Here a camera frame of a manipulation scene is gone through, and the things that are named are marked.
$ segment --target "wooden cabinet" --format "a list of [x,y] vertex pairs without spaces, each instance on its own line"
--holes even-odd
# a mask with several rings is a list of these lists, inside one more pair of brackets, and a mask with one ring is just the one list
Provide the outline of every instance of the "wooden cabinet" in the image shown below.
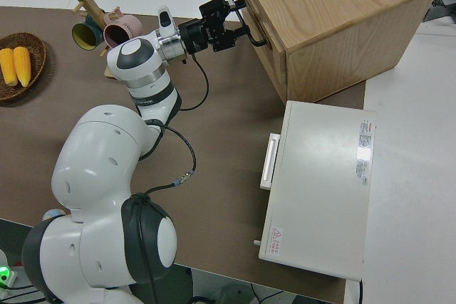
[[246,0],[282,101],[315,102],[398,64],[432,0]]

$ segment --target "black device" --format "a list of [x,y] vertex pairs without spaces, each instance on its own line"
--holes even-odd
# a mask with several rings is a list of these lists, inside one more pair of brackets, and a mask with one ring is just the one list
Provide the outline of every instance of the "black device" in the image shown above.
[[[199,7],[201,19],[192,19],[179,25],[180,37],[185,44],[187,52],[192,55],[212,45],[214,51],[235,46],[238,37],[248,35],[255,46],[263,46],[267,42],[255,41],[250,34],[250,28],[245,24],[239,12],[246,7],[245,0],[211,0]],[[231,12],[236,12],[241,27],[229,30],[224,27],[224,22]]]

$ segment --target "table surface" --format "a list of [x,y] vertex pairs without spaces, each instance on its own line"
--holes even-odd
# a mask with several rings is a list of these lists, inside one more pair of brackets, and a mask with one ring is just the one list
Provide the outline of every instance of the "table surface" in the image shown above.
[[[34,33],[47,49],[36,86],[20,101],[0,107],[0,217],[34,225],[45,211],[60,207],[51,193],[51,176],[78,119],[97,105],[134,107],[125,86],[103,75],[103,47],[83,51],[73,42],[71,27],[82,17],[69,10],[15,7],[1,7],[0,17],[0,36]],[[157,28],[156,17],[140,19],[145,32]],[[197,172],[181,187],[152,196],[175,223],[176,262],[342,303],[344,280],[260,260],[253,245],[261,238],[269,196],[259,188],[268,137],[280,133],[285,108],[254,48],[241,38],[236,48],[219,53],[207,49],[197,58],[209,76],[209,97],[202,107],[181,112],[170,123],[194,147]],[[189,61],[168,70],[183,106],[197,103],[205,89],[197,66]],[[361,83],[321,103],[362,108],[364,89]],[[167,184],[190,165],[185,145],[165,133],[154,153],[138,163],[132,192]]]
[[366,83],[377,129],[365,303],[456,303],[455,56],[456,24],[422,23],[396,68]]

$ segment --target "green light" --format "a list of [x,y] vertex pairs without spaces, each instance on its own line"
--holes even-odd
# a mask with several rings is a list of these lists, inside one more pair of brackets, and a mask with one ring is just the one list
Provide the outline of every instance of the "green light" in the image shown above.
[[0,267],[0,279],[5,281],[9,277],[9,268],[3,266]]

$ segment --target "white appliance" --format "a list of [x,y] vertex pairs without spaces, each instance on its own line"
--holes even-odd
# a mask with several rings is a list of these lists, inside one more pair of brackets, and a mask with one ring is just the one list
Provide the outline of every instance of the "white appliance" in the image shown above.
[[261,259],[361,280],[375,118],[365,110],[286,103],[261,180],[263,188],[271,181]]

